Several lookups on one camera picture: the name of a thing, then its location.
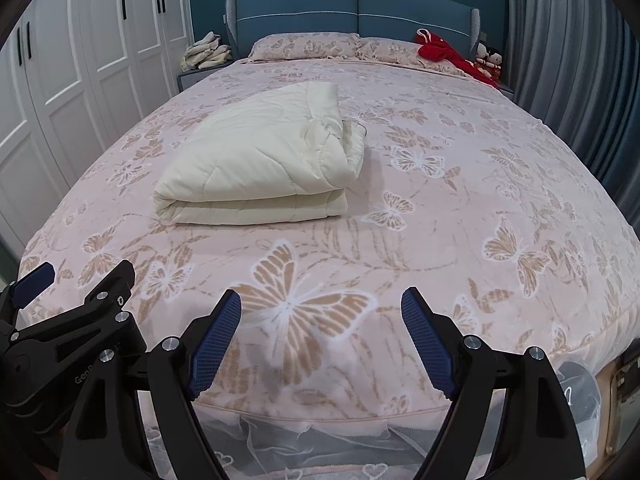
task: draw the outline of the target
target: blue gripper pad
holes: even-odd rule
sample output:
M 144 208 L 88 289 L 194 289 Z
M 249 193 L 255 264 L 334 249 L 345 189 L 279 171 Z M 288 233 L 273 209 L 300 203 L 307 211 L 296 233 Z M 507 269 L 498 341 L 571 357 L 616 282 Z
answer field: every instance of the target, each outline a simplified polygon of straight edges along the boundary
M 410 290 L 402 294 L 401 312 L 431 384 L 450 399 L 458 390 L 453 378 L 453 359 Z
M 56 271 L 49 262 L 32 270 L 14 285 L 11 301 L 15 308 L 25 308 L 43 293 L 56 279 Z
M 191 360 L 191 381 L 188 389 L 193 399 L 208 390 L 218 373 L 231 338 L 240 323 L 242 310 L 240 296 L 233 292 L 222 305 L 216 320 L 211 324 Z

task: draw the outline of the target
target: floral pillow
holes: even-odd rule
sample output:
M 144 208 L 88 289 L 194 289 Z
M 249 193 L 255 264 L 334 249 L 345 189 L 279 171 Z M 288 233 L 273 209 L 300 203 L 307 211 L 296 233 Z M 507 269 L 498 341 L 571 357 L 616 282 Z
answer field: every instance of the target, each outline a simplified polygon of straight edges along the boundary
M 433 62 L 418 55 L 421 45 L 387 38 L 360 38 L 357 57 L 362 61 L 378 61 L 416 68 L 426 68 L 450 75 L 466 76 L 447 60 Z
M 338 57 L 356 59 L 360 44 L 357 34 L 344 32 L 299 32 L 271 34 L 254 43 L 249 60 L 317 59 Z

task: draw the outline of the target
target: headboard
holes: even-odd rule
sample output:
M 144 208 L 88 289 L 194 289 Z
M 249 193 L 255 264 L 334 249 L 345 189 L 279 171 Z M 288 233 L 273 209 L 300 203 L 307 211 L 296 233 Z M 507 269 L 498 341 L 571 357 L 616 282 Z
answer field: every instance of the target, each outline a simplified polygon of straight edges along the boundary
M 226 0 L 225 9 L 235 59 L 269 34 L 357 32 L 413 41 L 421 27 L 473 59 L 480 35 L 480 11 L 451 0 Z

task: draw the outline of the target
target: red cloth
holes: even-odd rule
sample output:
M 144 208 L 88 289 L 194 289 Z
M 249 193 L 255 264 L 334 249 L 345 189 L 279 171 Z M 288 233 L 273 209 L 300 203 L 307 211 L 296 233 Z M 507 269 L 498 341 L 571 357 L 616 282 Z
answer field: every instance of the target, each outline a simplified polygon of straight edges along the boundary
M 498 88 L 495 81 L 480 72 L 473 63 L 460 56 L 460 54 L 441 37 L 436 36 L 424 28 L 419 28 L 415 35 L 415 41 L 422 45 L 418 50 L 418 54 L 424 59 L 428 59 L 433 62 L 439 62 L 446 59 L 455 67 L 469 74 L 478 81 L 487 83 L 494 88 Z

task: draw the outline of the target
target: white wardrobe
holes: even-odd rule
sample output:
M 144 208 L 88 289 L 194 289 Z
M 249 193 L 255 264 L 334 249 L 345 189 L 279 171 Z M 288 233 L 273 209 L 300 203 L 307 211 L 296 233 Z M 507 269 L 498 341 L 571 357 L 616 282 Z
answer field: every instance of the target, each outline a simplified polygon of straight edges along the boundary
M 189 0 L 33 0 L 0 50 L 0 237 L 19 258 L 71 186 L 177 93 Z

